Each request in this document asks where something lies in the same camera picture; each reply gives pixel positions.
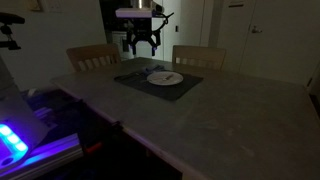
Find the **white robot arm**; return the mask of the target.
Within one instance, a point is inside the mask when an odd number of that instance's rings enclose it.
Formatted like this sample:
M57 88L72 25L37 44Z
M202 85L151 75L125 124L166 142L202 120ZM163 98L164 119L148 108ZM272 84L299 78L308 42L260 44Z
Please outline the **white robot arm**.
M127 42L132 48L133 54L137 53L136 45L140 41L148 42L151 46L151 54L155 55L158 46L161 45L160 33L163 24L157 29L152 29L153 18L164 18L164 8L153 0L131 0L128 20L131 27L127 31Z

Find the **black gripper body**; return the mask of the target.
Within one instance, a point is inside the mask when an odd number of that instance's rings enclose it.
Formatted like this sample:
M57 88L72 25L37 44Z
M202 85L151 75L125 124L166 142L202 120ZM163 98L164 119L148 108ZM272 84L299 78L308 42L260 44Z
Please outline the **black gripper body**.
M148 41L150 45L160 45L161 29L152 29L151 18L131 18L127 31L127 42L136 45L139 41Z

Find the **robot base with blue lights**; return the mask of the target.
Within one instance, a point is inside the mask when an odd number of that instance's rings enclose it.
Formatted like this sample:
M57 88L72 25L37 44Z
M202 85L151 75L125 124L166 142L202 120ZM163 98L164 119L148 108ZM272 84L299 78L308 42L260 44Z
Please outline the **robot base with blue lights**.
M39 146L48 132L0 59L0 180L35 180L83 156L77 134Z

